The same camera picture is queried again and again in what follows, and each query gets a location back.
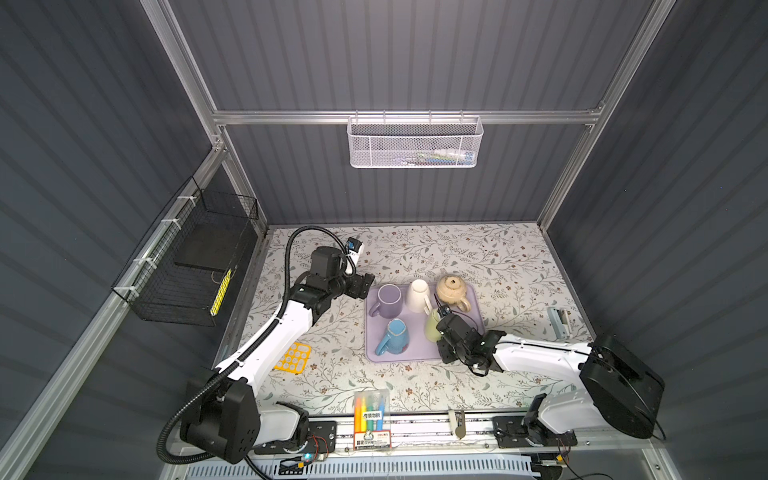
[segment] white mug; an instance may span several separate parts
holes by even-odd
[[[406,306],[412,312],[424,312],[429,315],[432,311],[432,302],[429,301],[429,285],[424,280],[413,280],[406,294]]]

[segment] purple mug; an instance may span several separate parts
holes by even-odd
[[[388,283],[379,288],[376,297],[378,301],[371,307],[368,315],[381,315],[384,318],[393,319],[400,314],[402,310],[402,292],[400,287]]]

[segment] floral tablecloth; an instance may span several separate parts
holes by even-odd
[[[274,313],[283,294],[283,256],[294,229],[273,232],[241,342]],[[571,294],[535,223],[332,228],[339,238],[365,243],[358,271],[375,284],[435,282],[457,273],[475,287],[483,322],[536,339],[554,339],[547,306],[566,306],[577,339],[591,339]],[[293,243],[291,280],[307,270],[310,254],[332,245],[324,234],[306,231]],[[280,400],[310,413],[351,412],[355,392],[388,389],[392,411],[527,407],[542,392],[570,389],[566,382],[529,372],[491,372],[480,378],[466,366],[439,360],[372,363],[364,346],[362,300],[341,296],[299,341],[312,346],[299,375],[273,370],[260,401]]]

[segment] wall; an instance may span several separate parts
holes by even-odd
[[[209,149],[137,2],[0,4],[0,445]],[[163,376],[189,366],[171,356],[204,363],[214,343],[129,318],[29,477],[82,478],[81,449],[154,471],[137,430],[159,429],[182,391]]]
[[[171,1],[216,106],[241,111],[594,108],[649,4]],[[342,127],[229,131],[286,224],[535,220],[580,130],[487,126],[477,167],[407,172],[350,167]]]
[[[595,329],[666,380],[685,478],[764,476],[766,25],[678,2],[550,229]]]

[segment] black mounting plate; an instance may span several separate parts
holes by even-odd
[[[510,415],[492,418],[493,436],[496,437],[496,442],[500,449],[520,449],[538,446],[528,441],[528,429],[522,424],[524,417],[524,415]],[[560,445],[572,447],[576,443],[576,435],[571,431],[563,435],[553,434],[548,436],[543,446],[556,447]]]
[[[336,450],[336,422],[315,422],[310,420],[310,434],[307,436],[306,444],[298,452],[287,452],[284,448],[275,445],[274,442],[253,446],[254,455],[283,455],[315,453],[315,441],[311,435],[317,437],[317,452],[331,453]]]

